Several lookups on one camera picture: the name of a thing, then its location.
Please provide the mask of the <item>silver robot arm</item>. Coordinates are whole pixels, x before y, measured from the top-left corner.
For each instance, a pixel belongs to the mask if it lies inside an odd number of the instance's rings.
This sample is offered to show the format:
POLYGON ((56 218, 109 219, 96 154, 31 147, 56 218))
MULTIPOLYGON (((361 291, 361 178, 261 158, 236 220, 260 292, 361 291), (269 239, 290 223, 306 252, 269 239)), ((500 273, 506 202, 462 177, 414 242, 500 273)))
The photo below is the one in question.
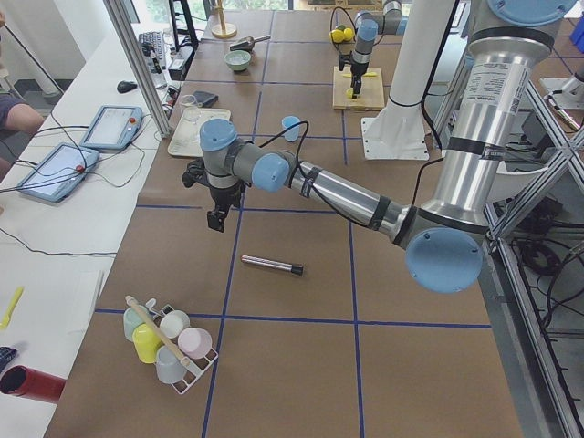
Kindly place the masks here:
POLYGON ((373 14, 359 11, 356 15, 356 40, 348 54, 339 54, 339 70, 350 66, 350 99, 356 99, 361 92, 362 77, 367 73, 377 36, 403 35, 408 17, 402 13, 400 1, 384 1, 382 13, 373 14))
POLYGON ((202 151, 187 164, 182 184, 209 191, 211 229, 223 232, 227 216, 248 195, 290 189, 385 235, 403 249, 406 269, 420 286, 454 293, 475 282, 488 229, 485 204, 520 101, 573 3, 472 2, 460 61, 470 76, 454 100, 454 130, 438 151, 424 133, 436 121, 424 119, 422 101, 445 52, 456 2, 413 7, 388 101, 376 116, 356 117, 358 156, 344 172, 306 159, 309 122, 299 125, 291 143, 281 134, 250 141, 227 120, 202 125, 202 151))

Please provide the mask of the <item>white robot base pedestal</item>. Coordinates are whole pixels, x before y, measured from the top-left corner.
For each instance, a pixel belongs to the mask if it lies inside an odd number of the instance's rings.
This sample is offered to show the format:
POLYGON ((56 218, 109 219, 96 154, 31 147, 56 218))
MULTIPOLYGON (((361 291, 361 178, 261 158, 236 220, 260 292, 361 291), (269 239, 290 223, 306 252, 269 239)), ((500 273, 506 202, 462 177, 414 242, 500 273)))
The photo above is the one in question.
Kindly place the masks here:
POLYGON ((387 105, 361 120, 368 160, 424 160, 422 100, 432 83, 433 66, 456 12, 455 1, 414 1, 401 42, 387 105))

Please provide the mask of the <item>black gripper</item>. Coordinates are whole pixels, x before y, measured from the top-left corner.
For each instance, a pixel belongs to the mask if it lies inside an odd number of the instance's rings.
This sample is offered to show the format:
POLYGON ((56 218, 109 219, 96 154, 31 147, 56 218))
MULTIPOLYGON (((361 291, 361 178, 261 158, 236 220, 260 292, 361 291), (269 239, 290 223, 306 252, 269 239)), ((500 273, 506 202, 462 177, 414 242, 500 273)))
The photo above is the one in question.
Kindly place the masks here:
POLYGON ((217 176, 205 169, 203 158, 195 158, 186 165, 182 183, 190 188, 195 183, 207 187, 214 200, 214 209, 206 213, 208 227, 224 232, 224 222, 232 206, 241 207, 245 183, 233 175, 217 176))
POLYGON ((351 98, 356 99, 362 96, 362 76, 367 72, 369 67, 369 55, 360 52, 349 52, 348 54, 339 54, 339 71, 342 71, 346 65, 350 65, 352 88, 351 98))

